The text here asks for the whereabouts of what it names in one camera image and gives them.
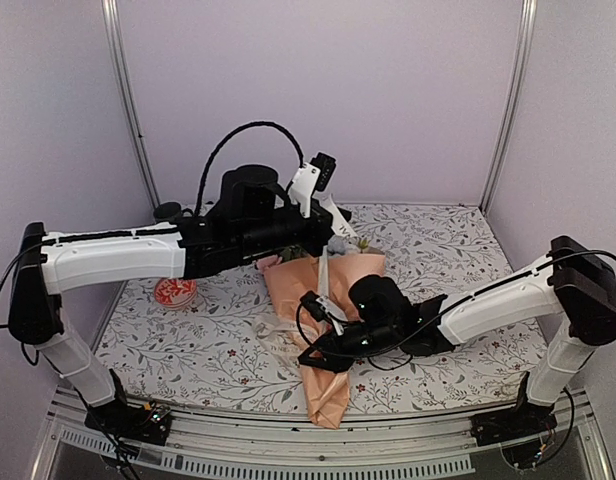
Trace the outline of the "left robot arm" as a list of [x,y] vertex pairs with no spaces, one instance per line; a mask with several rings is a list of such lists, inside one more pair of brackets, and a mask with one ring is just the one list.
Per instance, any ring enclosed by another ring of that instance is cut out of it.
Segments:
[[114,433],[129,433],[136,412],[81,336],[87,307],[100,308],[104,290],[128,280],[207,278],[295,245],[320,255],[334,222],[314,195],[333,171],[312,161],[283,187],[273,168],[243,165],[224,173],[208,213],[144,227],[62,234],[28,225],[10,266],[9,334],[98,407]]

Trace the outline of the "left aluminium frame post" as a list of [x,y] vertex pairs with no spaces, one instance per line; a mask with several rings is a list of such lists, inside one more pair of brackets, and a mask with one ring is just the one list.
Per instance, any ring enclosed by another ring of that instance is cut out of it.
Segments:
[[145,137],[133,95],[130,72],[123,43],[118,2],[115,0],[102,0],[101,5],[112,67],[118,86],[130,142],[149,204],[152,209],[155,209],[161,201],[150,165],[145,145]]

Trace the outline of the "red white patterned dish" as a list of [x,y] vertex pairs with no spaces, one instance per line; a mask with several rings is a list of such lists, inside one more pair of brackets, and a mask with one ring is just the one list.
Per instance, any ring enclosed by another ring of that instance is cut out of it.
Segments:
[[160,279],[154,288],[157,303],[168,309],[185,309],[197,296],[197,282],[182,279]]

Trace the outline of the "right aluminium frame post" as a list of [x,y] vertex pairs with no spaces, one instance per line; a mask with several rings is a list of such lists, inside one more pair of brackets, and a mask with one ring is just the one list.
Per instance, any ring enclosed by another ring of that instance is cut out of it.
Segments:
[[523,0],[513,58],[511,78],[506,95],[504,111],[497,134],[490,167],[479,203],[479,210],[487,217],[492,209],[495,194],[504,169],[509,144],[514,130],[516,115],[522,95],[526,70],[532,49],[538,2]]

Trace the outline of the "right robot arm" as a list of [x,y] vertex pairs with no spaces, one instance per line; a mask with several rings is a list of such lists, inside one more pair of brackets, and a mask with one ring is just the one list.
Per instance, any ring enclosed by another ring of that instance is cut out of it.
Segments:
[[520,386],[520,402],[505,427],[525,436],[540,424],[570,380],[601,346],[616,341],[616,255],[589,249],[569,236],[529,265],[459,294],[415,303],[387,276],[367,275],[348,291],[359,318],[346,319],[313,291],[296,309],[328,332],[307,340],[303,366],[348,371],[358,359],[400,350],[411,358],[448,353],[482,334],[543,318],[560,320],[546,352]]

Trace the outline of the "blue fake flower stem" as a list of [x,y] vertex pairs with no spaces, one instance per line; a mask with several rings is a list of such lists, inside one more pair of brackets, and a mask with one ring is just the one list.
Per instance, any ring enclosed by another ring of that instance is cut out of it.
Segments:
[[359,252],[356,239],[333,236],[327,244],[328,254],[331,256],[344,256]]

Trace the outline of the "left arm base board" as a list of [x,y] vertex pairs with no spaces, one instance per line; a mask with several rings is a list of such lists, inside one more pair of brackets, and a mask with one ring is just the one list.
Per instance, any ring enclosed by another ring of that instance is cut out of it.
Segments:
[[99,407],[89,406],[85,426],[120,437],[143,443],[164,446],[170,434],[172,416],[170,412],[132,406],[120,400],[113,400]]

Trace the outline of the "white lace ribbon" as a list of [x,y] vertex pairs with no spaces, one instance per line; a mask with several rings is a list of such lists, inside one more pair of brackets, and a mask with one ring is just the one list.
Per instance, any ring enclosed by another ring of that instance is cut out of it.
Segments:
[[273,312],[261,314],[253,333],[262,345],[280,358],[302,362],[319,358],[317,341],[330,332],[339,336],[354,320],[349,313],[348,286],[358,265],[355,236],[347,227],[313,258],[297,247],[256,262],[264,277]]

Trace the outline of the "pale pink white flower stem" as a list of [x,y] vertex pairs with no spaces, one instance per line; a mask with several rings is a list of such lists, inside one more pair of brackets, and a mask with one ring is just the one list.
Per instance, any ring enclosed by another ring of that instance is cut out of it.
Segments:
[[278,253],[274,253],[267,257],[258,259],[255,262],[255,266],[261,273],[275,266],[281,265],[285,262],[304,258],[307,256],[307,252],[301,246],[290,246],[284,248]]

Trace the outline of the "dark grey mug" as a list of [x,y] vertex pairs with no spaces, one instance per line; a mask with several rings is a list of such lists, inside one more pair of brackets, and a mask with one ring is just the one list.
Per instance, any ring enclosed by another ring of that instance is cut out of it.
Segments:
[[153,210],[153,219],[156,223],[179,223],[193,216],[193,210],[184,208],[180,203],[169,201],[159,204]]

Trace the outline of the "aluminium frame post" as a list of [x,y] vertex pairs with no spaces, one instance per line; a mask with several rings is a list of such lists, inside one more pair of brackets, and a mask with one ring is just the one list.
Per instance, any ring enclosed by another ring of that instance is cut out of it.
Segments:
[[511,78],[506,95],[504,111],[497,134],[490,167],[479,203],[479,210],[487,217],[492,209],[495,194],[504,169],[509,144],[514,130],[516,115],[522,95],[526,70],[532,49],[538,2],[523,0],[513,58]]
[[130,72],[123,43],[118,2],[115,0],[102,0],[101,5],[112,67],[118,86],[130,142],[149,204],[152,209],[155,209],[161,201],[150,165],[145,145],[145,137],[133,95]]

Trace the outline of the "right arm base board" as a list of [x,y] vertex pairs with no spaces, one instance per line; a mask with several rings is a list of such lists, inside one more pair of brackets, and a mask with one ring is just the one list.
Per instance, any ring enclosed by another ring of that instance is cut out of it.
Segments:
[[514,408],[473,415],[470,434],[478,446],[517,441],[532,436],[533,439],[501,449],[506,463],[517,470],[537,467],[554,440],[557,421],[550,412],[516,411]]

